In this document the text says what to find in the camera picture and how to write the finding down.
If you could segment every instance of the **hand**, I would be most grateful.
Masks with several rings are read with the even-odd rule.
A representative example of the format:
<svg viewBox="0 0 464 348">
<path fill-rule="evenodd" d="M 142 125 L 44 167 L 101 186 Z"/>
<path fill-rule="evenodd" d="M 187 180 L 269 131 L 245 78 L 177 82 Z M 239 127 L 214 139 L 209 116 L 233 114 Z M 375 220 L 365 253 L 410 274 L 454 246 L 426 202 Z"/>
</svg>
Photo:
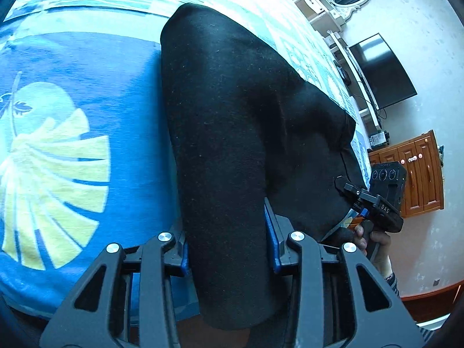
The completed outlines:
<svg viewBox="0 0 464 348">
<path fill-rule="evenodd" d="M 364 233 L 364 229 L 362 228 L 362 226 L 360 224 L 357 225 L 354 228 L 353 243 L 364 253 L 364 255 L 366 255 L 367 254 L 366 253 L 367 242 L 362 237 L 363 233 Z M 388 256 L 388 251 L 390 250 L 390 245 L 392 243 L 392 240 L 390 236 L 383 231 L 373 231 L 371 233 L 370 239 L 380 244 L 379 250 L 377 251 L 377 255 L 375 256 L 372 264 L 374 265 L 375 268 L 377 268 L 380 274 L 386 279 L 393 273 L 391 269 L 392 264 Z"/>
</svg>

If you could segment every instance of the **patterned bedsheet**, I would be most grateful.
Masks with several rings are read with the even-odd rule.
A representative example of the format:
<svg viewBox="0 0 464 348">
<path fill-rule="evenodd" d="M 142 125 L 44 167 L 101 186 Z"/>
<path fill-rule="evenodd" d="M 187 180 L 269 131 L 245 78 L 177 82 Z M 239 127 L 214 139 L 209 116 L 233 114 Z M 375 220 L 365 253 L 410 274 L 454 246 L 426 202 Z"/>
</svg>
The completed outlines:
<svg viewBox="0 0 464 348">
<path fill-rule="evenodd" d="M 16 308 L 49 316 L 107 243 L 177 227 L 153 69 L 161 29 L 186 2 L 246 27 L 358 120 L 292 0 L 17 0 L 0 28 L 0 291 Z M 352 147 L 368 184 L 359 123 Z M 178 319 L 198 312 L 191 279 L 173 279 L 173 297 Z"/>
</svg>

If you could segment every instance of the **black cloth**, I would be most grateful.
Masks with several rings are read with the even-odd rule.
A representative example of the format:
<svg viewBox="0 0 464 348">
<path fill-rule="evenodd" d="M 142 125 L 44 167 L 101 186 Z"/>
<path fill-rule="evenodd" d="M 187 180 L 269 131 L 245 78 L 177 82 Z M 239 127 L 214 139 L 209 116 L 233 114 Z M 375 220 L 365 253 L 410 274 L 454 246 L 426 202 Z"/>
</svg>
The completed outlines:
<svg viewBox="0 0 464 348">
<path fill-rule="evenodd" d="M 162 91 L 200 311 L 257 325 L 288 289 L 266 256 L 264 197 L 316 240 L 346 215 L 334 178 L 365 187 L 355 121 L 273 48 L 223 14 L 185 4 L 161 33 Z"/>
</svg>

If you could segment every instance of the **blue clip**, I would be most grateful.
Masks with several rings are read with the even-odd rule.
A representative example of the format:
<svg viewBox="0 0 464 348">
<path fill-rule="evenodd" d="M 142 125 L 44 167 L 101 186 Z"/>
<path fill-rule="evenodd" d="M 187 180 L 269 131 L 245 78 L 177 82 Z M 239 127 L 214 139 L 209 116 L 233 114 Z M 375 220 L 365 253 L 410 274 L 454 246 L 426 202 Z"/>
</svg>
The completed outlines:
<svg viewBox="0 0 464 348">
<path fill-rule="evenodd" d="M 271 222 L 270 212 L 267 210 L 266 205 L 264 205 L 264 217 L 266 219 L 266 230 L 267 230 L 267 246 L 268 246 L 268 257 L 272 264 L 272 269 L 274 273 L 278 274 L 280 272 L 282 263 L 280 262 L 279 257 L 279 241 L 277 239 L 276 232 Z"/>
<path fill-rule="evenodd" d="M 183 248 L 183 250 L 182 250 L 182 262 L 180 263 L 180 270 L 182 271 L 184 276 L 188 276 L 189 271 L 190 271 L 190 264 L 189 264 L 189 260 L 188 260 L 189 250 L 188 250 L 187 242 L 184 243 L 182 248 Z"/>
<path fill-rule="evenodd" d="M 367 216 L 369 216 L 369 211 L 366 208 L 364 208 L 359 215 L 361 217 L 367 218 Z"/>
</svg>

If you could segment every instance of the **television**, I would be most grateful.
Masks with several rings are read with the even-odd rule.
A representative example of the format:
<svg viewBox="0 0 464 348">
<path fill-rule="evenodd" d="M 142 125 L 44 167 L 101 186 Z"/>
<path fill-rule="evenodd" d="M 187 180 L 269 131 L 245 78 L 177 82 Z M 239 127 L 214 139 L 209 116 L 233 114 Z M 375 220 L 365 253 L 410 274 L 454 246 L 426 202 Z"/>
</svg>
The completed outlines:
<svg viewBox="0 0 464 348">
<path fill-rule="evenodd" d="M 400 61 L 380 34 L 350 46 L 349 50 L 379 110 L 417 95 Z"/>
</svg>

